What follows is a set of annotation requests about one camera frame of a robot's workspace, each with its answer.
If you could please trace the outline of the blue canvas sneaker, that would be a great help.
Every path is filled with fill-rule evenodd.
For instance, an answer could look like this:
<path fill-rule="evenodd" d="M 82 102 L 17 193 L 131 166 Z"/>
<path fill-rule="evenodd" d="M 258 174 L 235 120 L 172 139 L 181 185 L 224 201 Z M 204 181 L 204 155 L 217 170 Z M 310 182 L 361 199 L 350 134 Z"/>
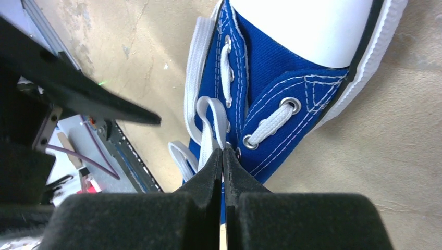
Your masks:
<path fill-rule="evenodd" d="M 183 102 L 184 182 L 232 148 L 260 183 L 338 116 L 377 71 L 407 1 L 219 1 L 192 36 Z"/>

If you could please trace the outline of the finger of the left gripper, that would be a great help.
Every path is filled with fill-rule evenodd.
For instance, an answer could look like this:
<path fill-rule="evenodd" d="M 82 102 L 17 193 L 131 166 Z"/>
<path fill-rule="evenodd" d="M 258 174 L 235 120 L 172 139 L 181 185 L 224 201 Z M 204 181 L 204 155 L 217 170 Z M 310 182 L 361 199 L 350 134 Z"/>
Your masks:
<path fill-rule="evenodd" d="M 78 114 L 159 125 L 158 114 L 109 92 L 1 18 L 1 65 Z"/>

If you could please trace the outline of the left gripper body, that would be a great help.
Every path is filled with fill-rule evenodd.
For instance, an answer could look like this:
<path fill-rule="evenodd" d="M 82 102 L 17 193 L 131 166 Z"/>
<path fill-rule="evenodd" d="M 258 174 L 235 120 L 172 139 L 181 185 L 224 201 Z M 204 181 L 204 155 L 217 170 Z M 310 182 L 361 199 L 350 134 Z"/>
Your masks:
<path fill-rule="evenodd" d="M 45 152 L 62 113 L 20 91 L 1 66 L 1 204 L 38 204 L 55 157 Z"/>

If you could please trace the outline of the white shoelace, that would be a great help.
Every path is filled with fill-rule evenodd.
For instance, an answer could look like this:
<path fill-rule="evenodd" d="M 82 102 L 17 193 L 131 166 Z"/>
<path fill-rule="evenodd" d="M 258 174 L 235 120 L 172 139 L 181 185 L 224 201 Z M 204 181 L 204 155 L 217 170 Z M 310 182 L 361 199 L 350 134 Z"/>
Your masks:
<path fill-rule="evenodd" d="M 266 182 L 307 134 L 348 74 L 288 51 L 238 13 L 199 17 L 186 75 L 188 146 L 168 144 L 184 181 L 230 145 Z"/>

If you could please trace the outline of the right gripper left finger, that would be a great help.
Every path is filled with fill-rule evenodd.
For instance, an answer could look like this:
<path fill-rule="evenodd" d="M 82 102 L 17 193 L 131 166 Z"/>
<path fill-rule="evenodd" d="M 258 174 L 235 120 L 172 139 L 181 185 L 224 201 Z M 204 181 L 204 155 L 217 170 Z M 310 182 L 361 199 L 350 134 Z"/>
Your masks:
<path fill-rule="evenodd" d="M 40 249 L 218 249 L 223 152 L 172 193 L 77 194 L 46 227 Z"/>

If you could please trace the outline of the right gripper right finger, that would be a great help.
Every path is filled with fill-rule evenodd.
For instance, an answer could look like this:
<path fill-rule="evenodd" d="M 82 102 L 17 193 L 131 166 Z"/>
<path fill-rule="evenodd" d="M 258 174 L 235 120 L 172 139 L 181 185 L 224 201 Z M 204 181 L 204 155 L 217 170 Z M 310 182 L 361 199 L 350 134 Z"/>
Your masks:
<path fill-rule="evenodd" d="M 392 249 L 374 204 L 355 193 L 273 193 L 223 152 L 228 249 Z"/>

